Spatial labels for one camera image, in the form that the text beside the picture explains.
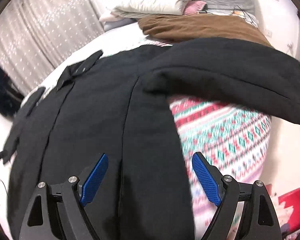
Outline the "large black button coat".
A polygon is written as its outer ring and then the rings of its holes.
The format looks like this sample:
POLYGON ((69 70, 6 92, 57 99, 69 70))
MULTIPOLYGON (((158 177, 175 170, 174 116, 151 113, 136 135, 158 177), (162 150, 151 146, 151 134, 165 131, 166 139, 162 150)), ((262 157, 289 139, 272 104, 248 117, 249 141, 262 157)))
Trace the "large black button coat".
POLYGON ((39 182, 60 184, 109 166, 86 212, 100 239, 194 239, 190 184, 168 106, 171 95, 235 103, 300 125, 300 63, 229 38, 98 51, 67 67, 56 87, 18 111, 5 148, 7 216, 18 239, 39 182))

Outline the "cream white pillow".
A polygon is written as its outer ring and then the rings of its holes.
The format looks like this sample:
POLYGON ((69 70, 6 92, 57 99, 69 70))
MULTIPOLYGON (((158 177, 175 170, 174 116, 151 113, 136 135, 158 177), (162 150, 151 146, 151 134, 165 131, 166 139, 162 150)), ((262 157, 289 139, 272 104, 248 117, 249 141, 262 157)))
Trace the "cream white pillow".
POLYGON ((111 13, 119 17, 141 18, 148 14, 182 15, 191 0, 115 0, 111 13))

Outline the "patterned pink green bedspread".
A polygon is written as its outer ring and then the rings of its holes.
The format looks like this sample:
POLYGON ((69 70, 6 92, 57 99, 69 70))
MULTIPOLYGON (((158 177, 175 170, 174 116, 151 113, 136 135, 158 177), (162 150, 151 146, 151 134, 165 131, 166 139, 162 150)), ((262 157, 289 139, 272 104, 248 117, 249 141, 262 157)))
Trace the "patterned pink green bedspread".
POLYGON ((135 125, 143 133, 149 182, 139 193, 142 220, 158 239, 199 239, 208 232, 216 208, 190 163, 196 152, 237 180, 262 166, 270 117, 262 106, 261 72, 273 52, 228 38, 149 48, 140 78, 145 110, 135 125))

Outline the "grey folded blanket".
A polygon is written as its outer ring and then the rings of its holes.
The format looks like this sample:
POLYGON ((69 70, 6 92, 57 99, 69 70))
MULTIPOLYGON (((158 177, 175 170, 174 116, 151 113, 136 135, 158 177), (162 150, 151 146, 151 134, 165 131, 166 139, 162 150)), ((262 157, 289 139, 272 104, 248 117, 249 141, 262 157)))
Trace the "grey folded blanket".
POLYGON ((101 16, 99 21, 103 24, 104 31, 119 28, 136 22, 133 18, 122 18, 114 15, 101 16))

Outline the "beige dotted curtain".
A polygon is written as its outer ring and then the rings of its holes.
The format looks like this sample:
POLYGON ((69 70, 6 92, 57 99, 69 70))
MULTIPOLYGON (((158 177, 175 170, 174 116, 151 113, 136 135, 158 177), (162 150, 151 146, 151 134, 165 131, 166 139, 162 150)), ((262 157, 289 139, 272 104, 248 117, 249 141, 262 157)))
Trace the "beige dotted curtain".
POLYGON ((11 0, 0 15, 0 67, 26 95, 103 33, 92 0, 11 0))

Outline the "red bag on floor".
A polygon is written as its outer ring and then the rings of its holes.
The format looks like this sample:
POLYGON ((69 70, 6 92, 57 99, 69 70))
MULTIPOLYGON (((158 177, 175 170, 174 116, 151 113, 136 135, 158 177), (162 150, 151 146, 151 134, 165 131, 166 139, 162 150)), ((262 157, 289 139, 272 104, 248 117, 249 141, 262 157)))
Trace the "red bag on floor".
POLYGON ((292 210, 288 220, 281 226, 282 236, 286 237, 300 229, 300 188, 279 196, 278 200, 285 210, 292 210))

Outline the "brown folded garment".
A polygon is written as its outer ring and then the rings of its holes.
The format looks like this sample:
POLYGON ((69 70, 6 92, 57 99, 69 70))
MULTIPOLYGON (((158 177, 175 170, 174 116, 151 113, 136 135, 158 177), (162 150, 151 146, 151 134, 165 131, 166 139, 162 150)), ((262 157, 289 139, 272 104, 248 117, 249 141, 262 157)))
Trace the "brown folded garment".
POLYGON ((222 37, 245 40, 272 47, 253 25, 238 16, 192 14, 182 16, 147 16, 138 21, 144 35, 170 42, 195 38, 222 37))

